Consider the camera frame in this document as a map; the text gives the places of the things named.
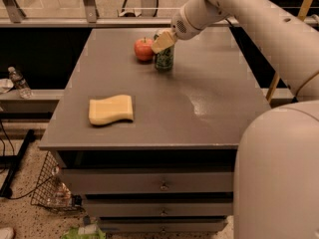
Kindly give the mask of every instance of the black stand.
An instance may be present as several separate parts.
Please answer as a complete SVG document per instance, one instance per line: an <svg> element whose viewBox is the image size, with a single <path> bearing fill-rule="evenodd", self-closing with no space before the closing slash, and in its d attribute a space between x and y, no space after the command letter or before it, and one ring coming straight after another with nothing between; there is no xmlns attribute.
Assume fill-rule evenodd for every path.
<svg viewBox="0 0 319 239"><path fill-rule="evenodd" d="M14 156L1 156L0 157L0 167L7 167L9 165L9 171L7 174L7 177L5 181L2 184L2 187L0 189L0 198L6 197L10 198L12 195L12 190L10 188L11 182L14 178L15 173L18 171L20 162L27 150L27 147L30 142L35 140L34 132L30 129L28 130L22 145L19 149L19 152L17 155Z"/></svg>

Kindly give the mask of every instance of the apple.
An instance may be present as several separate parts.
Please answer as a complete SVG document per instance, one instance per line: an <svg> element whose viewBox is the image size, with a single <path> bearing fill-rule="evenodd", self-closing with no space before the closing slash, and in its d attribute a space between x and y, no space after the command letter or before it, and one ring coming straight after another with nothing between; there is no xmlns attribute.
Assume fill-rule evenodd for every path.
<svg viewBox="0 0 319 239"><path fill-rule="evenodd" d="M150 38L140 38L134 43L134 51L141 61L149 61L153 59L154 51L152 50L153 40Z"/></svg>

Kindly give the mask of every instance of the mesh basket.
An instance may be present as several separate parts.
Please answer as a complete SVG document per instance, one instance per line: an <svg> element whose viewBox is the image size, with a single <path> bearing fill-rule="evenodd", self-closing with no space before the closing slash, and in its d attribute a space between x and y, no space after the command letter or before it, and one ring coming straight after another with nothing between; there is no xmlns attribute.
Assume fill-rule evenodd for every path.
<svg viewBox="0 0 319 239"><path fill-rule="evenodd" d="M31 197L31 205L41 206L54 213L81 212L81 197L73 195L56 176L59 166L50 152L47 153L36 190Z"/></svg>

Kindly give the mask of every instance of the soda can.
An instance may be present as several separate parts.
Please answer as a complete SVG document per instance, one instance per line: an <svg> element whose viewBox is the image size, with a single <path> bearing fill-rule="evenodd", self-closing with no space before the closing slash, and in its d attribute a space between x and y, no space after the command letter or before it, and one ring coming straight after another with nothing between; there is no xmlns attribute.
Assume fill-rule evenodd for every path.
<svg viewBox="0 0 319 239"><path fill-rule="evenodd" d="M163 32L165 29L157 30L156 34L154 35L154 40ZM155 55L155 65L156 69L159 72L167 72L172 69L173 66L173 52L174 52L174 45L164 49L163 51L157 53Z"/></svg>

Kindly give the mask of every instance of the clear bottle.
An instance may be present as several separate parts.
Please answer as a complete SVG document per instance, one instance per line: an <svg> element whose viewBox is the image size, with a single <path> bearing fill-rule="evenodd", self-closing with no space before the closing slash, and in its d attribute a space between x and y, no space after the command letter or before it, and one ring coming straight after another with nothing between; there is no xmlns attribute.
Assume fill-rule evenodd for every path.
<svg viewBox="0 0 319 239"><path fill-rule="evenodd" d="M31 89L24 79L22 73L15 69L14 67L9 67L9 78L14 84L14 87L19 91L20 97L22 99L30 99L31 97Z"/></svg>

